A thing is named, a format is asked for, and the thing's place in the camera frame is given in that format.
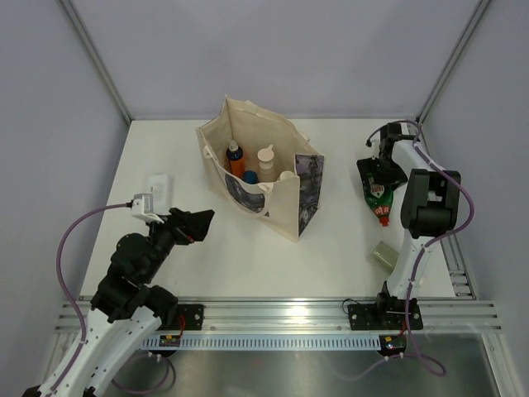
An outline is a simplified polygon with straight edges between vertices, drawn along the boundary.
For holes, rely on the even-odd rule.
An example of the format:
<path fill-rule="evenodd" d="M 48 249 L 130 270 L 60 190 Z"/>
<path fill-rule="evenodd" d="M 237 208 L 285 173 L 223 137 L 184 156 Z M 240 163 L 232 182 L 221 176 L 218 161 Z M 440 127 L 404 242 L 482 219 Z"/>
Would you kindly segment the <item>beige pump bottle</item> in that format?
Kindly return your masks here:
<path fill-rule="evenodd" d="M 269 145 L 260 149 L 257 153 L 259 161 L 258 180 L 260 183 L 273 183 L 277 179 L 277 172 L 274 166 L 274 149 Z"/>

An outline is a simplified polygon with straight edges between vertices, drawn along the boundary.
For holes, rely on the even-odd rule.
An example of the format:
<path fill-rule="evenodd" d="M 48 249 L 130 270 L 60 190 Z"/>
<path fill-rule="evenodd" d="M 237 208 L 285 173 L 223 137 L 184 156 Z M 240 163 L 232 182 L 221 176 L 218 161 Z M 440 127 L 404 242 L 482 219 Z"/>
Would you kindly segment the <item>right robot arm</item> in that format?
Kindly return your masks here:
<path fill-rule="evenodd" d="M 379 153 L 357 160 L 365 202 L 379 223 L 389 225 L 393 194 L 405 188 L 400 222 L 404 238 L 391 275 L 374 304 L 375 321 L 393 328 L 417 303 L 420 279 L 432 249 L 454 231 L 460 198 L 460 173 L 444 170 L 423 151 L 419 135 L 403 132 L 400 120 L 380 127 Z"/>

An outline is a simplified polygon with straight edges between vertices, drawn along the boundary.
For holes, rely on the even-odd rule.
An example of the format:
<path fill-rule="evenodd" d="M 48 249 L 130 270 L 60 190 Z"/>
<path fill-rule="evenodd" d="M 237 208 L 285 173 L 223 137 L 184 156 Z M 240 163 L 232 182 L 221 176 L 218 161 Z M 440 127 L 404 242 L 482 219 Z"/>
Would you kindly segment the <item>orange blue spray bottle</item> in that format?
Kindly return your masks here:
<path fill-rule="evenodd" d="M 228 143 L 226 159 L 229 171 L 241 179 L 245 173 L 244 151 L 235 140 L 230 140 Z"/>

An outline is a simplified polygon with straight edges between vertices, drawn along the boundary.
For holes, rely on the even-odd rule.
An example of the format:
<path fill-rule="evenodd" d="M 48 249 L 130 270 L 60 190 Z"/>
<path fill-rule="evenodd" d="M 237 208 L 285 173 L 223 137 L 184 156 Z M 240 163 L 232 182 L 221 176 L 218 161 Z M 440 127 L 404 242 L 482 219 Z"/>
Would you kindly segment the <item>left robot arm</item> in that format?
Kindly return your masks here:
<path fill-rule="evenodd" d="M 171 208 L 159 215 L 139 199 L 126 207 L 147 224 L 148 235 L 118 241 L 88 313 L 78 315 L 78 336 L 52 375 L 26 396 L 101 396 L 151 333 L 176 324 L 177 297 L 151 281 L 175 246 L 205 239 L 215 213 Z"/>

